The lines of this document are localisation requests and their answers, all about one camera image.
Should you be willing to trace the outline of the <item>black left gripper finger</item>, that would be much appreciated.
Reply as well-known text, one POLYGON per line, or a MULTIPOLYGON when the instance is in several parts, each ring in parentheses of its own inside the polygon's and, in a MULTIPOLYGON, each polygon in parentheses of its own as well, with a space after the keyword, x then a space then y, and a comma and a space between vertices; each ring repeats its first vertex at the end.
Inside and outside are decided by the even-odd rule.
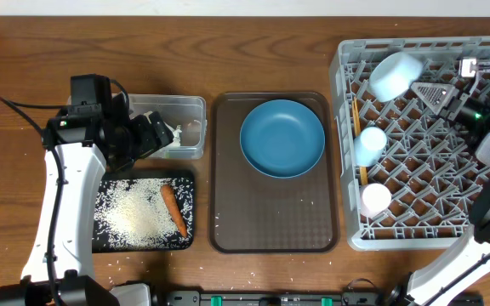
POLYGON ((154 130, 157 148, 161 149, 172 144, 174 142, 174 134, 171 129, 166 125, 160 113, 158 111, 153 111, 147 117, 154 130))
POLYGON ((158 149, 156 131, 145 115, 136 116, 131 123, 136 143, 136 158, 145 159, 158 149))

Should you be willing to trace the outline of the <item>white tissue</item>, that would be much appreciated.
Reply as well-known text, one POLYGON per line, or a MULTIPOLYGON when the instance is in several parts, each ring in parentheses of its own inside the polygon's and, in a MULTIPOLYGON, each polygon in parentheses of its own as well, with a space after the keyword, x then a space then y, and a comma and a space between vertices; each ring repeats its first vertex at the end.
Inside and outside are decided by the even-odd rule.
MULTIPOLYGON (((146 113, 144 113, 144 116, 146 117, 146 119, 149 121, 148 119, 148 115, 151 114, 153 111, 147 111, 146 113)), ((170 147, 170 148, 173 148, 173 147, 180 147, 181 146, 181 142, 180 142, 180 134, 182 133, 182 130, 180 128, 180 125, 177 125, 176 127, 172 127, 171 125, 169 125, 168 123, 166 123, 166 125, 171 129, 171 131, 173 132, 174 134, 174 142, 166 147, 170 147)))

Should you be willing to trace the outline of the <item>light blue rice bowl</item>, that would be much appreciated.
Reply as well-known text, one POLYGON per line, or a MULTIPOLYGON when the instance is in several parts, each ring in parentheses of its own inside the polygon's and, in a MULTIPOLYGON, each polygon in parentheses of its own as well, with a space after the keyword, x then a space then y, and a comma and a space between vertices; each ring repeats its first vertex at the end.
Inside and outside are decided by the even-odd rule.
POLYGON ((379 102, 405 93, 422 74, 423 62, 410 54, 395 53, 381 61, 368 79, 367 90, 379 102))

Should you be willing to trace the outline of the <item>orange carrot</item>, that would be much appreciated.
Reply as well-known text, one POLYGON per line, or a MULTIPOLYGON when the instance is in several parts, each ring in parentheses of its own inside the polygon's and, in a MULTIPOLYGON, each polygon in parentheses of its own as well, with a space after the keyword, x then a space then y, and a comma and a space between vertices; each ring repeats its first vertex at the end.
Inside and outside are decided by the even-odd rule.
POLYGON ((185 220, 183 219, 178 203, 176 201, 173 189, 170 185, 165 184, 160 189, 163 201, 168 209, 168 212, 178 228, 180 235, 184 238, 187 237, 187 228, 185 220))

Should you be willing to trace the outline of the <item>light blue cup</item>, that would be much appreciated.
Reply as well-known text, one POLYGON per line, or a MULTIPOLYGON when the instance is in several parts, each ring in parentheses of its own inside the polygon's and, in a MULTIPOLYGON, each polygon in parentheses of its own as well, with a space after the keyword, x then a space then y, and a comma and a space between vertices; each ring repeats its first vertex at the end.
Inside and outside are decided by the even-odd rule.
POLYGON ((355 138, 355 162, 359 167, 375 165, 385 149, 387 136, 379 127, 367 127, 355 138))

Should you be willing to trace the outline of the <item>dark blue plate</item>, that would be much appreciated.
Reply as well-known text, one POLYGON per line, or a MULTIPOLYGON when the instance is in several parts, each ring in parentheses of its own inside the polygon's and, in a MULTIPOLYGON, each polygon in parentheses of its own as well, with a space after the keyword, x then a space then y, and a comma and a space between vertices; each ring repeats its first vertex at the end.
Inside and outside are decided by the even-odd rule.
POLYGON ((273 99, 253 108, 239 133, 243 156, 258 172, 277 179, 308 173, 321 160, 326 135, 308 106, 273 99))

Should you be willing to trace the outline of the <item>pink cup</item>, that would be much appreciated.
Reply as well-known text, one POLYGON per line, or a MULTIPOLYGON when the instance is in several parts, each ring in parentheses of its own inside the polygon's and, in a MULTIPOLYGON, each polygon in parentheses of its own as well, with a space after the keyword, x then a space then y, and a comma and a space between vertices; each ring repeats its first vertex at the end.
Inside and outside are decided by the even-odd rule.
POLYGON ((390 190, 379 183, 364 185, 360 188, 360 213, 373 218, 389 207, 392 201, 390 190))

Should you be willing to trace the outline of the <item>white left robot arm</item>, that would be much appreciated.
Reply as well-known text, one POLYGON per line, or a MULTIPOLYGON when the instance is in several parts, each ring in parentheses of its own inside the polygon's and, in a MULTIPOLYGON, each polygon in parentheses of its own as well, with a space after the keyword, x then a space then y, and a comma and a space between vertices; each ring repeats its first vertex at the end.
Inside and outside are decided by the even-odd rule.
POLYGON ((0 305, 150 305, 151 289, 132 283, 105 289, 94 278, 94 208, 107 170, 131 168, 172 143, 158 112, 132 116, 116 80, 71 78, 71 102, 36 127, 46 151, 46 185, 34 246, 20 282, 0 287, 0 305))

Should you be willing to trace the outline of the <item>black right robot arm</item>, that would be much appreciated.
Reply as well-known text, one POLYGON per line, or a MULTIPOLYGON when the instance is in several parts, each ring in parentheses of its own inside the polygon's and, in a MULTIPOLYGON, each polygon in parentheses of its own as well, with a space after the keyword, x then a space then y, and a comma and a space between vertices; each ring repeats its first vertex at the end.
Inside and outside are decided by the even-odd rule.
MULTIPOLYGON (((490 167, 490 107, 475 104, 460 111, 457 122, 478 136, 476 159, 490 167)), ((386 305, 483 305, 479 294, 464 290, 490 273, 490 179, 469 212, 466 231, 435 261, 395 287, 386 305)))

